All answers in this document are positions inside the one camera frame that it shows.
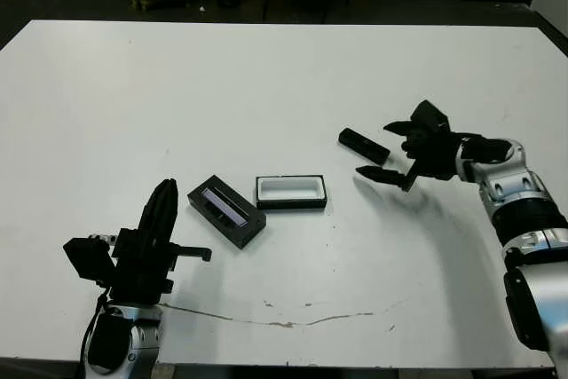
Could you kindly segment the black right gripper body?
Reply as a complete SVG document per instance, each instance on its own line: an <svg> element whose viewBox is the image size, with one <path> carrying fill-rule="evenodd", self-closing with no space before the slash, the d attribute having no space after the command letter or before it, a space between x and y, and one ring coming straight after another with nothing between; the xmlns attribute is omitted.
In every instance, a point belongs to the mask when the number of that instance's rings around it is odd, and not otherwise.
<svg viewBox="0 0 568 379"><path fill-rule="evenodd" d="M457 174L455 158L462 143L459 133L408 128L401 134L406 138L401 148L414 159L401 186L403 191L408 192L418 177L447 181Z"/></svg>

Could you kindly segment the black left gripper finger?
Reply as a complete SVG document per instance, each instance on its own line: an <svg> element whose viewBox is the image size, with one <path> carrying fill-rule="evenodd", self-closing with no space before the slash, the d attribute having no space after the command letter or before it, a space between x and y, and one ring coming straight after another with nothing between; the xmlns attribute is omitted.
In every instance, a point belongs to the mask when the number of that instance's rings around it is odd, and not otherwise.
<svg viewBox="0 0 568 379"><path fill-rule="evenodd" d="M164 179L152 192L146 203L139 228L150 232L157 241L166 241L169 237L169 180Z"/></svg>
<svg viewBox="0 0 568 379"><path fill-rule="evenodd" d="M178 185L174 178L163 181L157 204L157 232L161 244L170 241L178 215Z"/></svg>

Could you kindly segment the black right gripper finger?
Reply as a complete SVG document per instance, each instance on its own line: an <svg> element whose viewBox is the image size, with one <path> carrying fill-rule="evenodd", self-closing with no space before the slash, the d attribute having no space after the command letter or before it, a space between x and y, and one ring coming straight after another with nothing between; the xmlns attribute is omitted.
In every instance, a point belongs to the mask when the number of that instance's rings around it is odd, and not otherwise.
<svg viewBox="0 0 568 379"><path fill-rule="evenodd" d="M395 121L388 123L383 129L396 135L411 135L419 127L412 121Z"/></svg>
<svg viewBox="0 0 568 379"><path fill-rule="evenodd" d="M356 172L362 177L380 184L408 187L409 183L407 175L396 170L387 170L379 166L360 166L356 168Z"/></svg>

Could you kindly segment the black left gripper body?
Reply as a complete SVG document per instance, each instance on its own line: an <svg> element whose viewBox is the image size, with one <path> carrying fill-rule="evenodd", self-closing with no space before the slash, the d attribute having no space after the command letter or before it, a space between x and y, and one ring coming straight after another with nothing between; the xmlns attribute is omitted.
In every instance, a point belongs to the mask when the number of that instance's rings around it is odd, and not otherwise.
<svg viewBox="0 0 568 379"><path fill-rule="evenodd" d="M112 257L117 259L110 298L117 304L157 304L173 289L167 278L179 257L208 262L212 250L180 246L145 230L120 230Z"/></svg>

